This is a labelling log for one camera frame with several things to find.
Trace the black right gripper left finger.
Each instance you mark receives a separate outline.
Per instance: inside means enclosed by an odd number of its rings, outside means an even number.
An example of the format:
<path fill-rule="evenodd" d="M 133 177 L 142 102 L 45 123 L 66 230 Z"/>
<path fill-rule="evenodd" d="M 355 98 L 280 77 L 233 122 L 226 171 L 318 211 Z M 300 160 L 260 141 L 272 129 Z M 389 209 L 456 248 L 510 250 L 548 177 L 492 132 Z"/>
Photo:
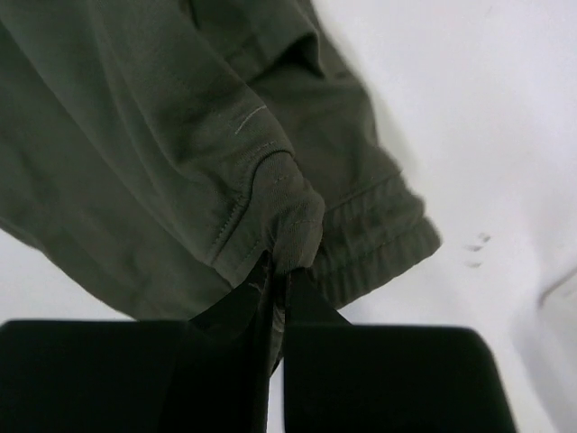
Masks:
<path fill-rule="evenodd" d="M 262 432 L 270 267 L 191 320 L 12 320 L 4 432 Z"/>

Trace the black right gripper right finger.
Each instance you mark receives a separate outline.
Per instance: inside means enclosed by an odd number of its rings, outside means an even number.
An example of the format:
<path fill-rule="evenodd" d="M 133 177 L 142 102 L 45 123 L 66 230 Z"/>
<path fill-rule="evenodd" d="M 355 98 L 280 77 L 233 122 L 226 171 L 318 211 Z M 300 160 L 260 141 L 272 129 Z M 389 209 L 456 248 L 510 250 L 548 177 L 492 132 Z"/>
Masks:
<path fill-rule="evenodd" d="M 474 330 L 354 325 L 303 270 L 285 288 L 286 431 L 515 430 L 492 353 Z"/>

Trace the dark green shorts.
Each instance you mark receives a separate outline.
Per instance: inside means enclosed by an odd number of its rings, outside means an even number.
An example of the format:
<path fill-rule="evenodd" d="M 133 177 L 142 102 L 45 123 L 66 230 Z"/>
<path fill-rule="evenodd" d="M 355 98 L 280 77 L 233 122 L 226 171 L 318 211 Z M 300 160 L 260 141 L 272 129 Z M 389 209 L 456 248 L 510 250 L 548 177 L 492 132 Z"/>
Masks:
<path fill-rule="evenodd" d="M 308 1 L 4 1 L 1 228 L 137 319 L 259 264 L 336 308 L 433 255 Z"/>

